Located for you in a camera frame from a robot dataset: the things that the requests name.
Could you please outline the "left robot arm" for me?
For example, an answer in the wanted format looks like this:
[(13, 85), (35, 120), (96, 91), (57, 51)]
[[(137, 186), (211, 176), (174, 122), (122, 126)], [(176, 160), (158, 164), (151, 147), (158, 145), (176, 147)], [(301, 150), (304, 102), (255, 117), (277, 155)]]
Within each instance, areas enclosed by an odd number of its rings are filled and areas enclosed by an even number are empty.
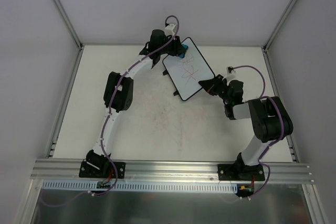
[(112, 167), (107, 146), (117, 128), (122, 112), (129, 109), (133, 100), (135, 77), (151, 70), (162, 55), (183, 58), (188, 46), (181, 43), (174, 24), (166, 24), (164, 30), (152, 31), (150, 40), (139, 53), (138, 60), (122, 73), (111, 72), (103, 95), (106, 106), (104, 124), (92, 150), (86, 155), (86, 162), (99, 177), (108, 174)]

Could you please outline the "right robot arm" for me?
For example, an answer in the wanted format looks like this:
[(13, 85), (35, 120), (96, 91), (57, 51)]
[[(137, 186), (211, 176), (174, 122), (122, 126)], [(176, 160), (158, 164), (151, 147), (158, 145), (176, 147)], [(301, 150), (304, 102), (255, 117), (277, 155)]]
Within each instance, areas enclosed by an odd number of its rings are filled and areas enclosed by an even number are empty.
[(218, 75), (198, 82), (210, 95), (223, 100), (225, 115), (230, 120), (250, 119), (254, 135), (248, 146), (238, 154), (235, 174), (248, 179), (254, 173), (253, 166), (260, 164), (273, 145), (293, 132), (292, 120), (280, 97), (263, 96), (243, 102), (243, 82)]

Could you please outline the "small black-framed whiteboard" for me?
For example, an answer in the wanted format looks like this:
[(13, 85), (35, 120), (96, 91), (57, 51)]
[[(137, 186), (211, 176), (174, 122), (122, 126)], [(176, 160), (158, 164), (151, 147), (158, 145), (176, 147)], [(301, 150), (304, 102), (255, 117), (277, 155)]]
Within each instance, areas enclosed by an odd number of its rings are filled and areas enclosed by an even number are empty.
[(200, 81), (213, 79), (215, 74), (192, 38), (184, 39), (182, 45), (187, 47), (183, 58), (168, 55), (162, 63), (175, 86), (174, 95), (187, 101), (202, 90)]

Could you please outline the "blue foam whiteboard eraser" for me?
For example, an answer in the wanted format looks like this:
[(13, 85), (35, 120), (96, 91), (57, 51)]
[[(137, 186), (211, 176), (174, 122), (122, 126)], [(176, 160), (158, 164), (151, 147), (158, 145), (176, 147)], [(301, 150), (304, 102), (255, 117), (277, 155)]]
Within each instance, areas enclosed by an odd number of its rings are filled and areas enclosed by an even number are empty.
[(187, 50), (188, 50), (188, 45), (181, 44), (181, 47), (180, 47), (180, 50), (179, 50), (180, 54), (178, 55), (178, 57), (179, 58), (184, 58)]

